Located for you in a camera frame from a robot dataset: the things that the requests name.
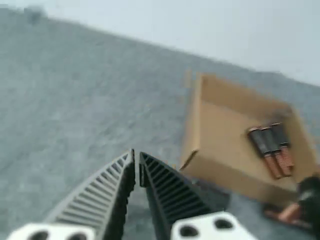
box flap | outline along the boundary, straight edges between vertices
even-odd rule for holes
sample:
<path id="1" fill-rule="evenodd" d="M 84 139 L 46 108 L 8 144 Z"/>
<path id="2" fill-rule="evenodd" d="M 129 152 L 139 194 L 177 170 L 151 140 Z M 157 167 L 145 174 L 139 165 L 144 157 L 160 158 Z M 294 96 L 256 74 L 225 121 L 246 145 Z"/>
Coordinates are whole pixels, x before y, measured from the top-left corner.
<path id="1" fill-rule="evenodd" d="M 180 159 L 181 168 L 185 168 L 200 148 L 200 107 L 201 107 L 201 77 L 197 74 L 193 85 L 188 116 L 185 124 L 185 133 Z"/>

cardboard box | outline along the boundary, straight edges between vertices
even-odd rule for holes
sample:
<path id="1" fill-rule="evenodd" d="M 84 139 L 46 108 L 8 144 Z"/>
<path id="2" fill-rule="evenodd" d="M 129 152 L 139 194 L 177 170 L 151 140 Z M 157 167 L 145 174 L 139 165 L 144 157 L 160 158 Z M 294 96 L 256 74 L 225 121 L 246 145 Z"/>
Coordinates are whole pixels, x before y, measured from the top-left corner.
<path id="1" fill-rule="evenodd" d="M 292 177 L 274 180 L 246 130 L 281 121 L 291 141 Z M 316 150 L 295 109 L 215 75 L 197 76 L 181 155 L 183 174 L 215 183 L 258 201 L 285 206 L 297 183 L 316 171 Z"/>

copper battery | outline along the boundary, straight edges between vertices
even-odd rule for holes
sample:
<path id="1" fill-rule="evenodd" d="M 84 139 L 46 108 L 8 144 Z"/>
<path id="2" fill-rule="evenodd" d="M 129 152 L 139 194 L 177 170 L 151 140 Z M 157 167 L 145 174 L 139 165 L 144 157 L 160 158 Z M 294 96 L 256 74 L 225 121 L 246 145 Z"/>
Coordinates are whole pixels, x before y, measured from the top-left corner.
<path id="1" fill-rule="evenodd" d="M 279 168 L 277 166 L 277 163 L 275 162 L 273 156 L 271 154 L 267 154 L 264 156 L 265 164 L 267 168 L 269 169 L 270 173 L 275 179 L 282 178 L 282 174 L 279 171 Z"/>
<path id="2" fill-rule="evenodd" d="M 294 162 L 289 151 L 291 144 L 286 135 L 283 124 L 280 122 L 273 123 L 271 125 L 271 131 L 275 140 L 277 141 L 277 144 L 280 146 L 283 161 L 289 168 L 292 168 L 294 166 Z"/>
<path id="3" fill-rule="evenodd" d="M 288 167 L 288 164 L 284 160 L 280 146 L 277 144 L 276 139 L 274 138 L 273 132 L 270 127 L 263 127 L 261 129 L 263 137 L 265 138 L 266 144 L 268 145 L 272 155 L 274 156 L 278 166 L 281 169 L 281 172 L 284 176 L 291 176 L 291 170 Z"/>
<path id="4" fill-rule="evenodd" d="M 283 160 L 285 161 L 285 164 L 289 167 L 292 168 L 294 166 L 294 162 L 292 160 L 289 148 L 287 146 L 281 146 L 281 153 Z"/>
<path id="5" fill-rule="evenodd" d="M 286 160 L 283 158 L 281 151 L 274 153 L 274 157 L 275 157 L 275 160 L 278 163 L 283 175 L 285 175 L 286 177 L 291 176 L 292 173 L 291 173 L 290 167 L 289 167 L 288 163 L 286 162 Z"/>
<path id="6" fill-rule="evenodd" d="M 272 152 L 269 149 L 263 133 L 259 127 L 252 127 L 247 131 L 247 135 L 256 149 L 259 156 L 264 159 L 267 168 L 275 179 L 282 178 L 282 174 L 275 162 Z"/>

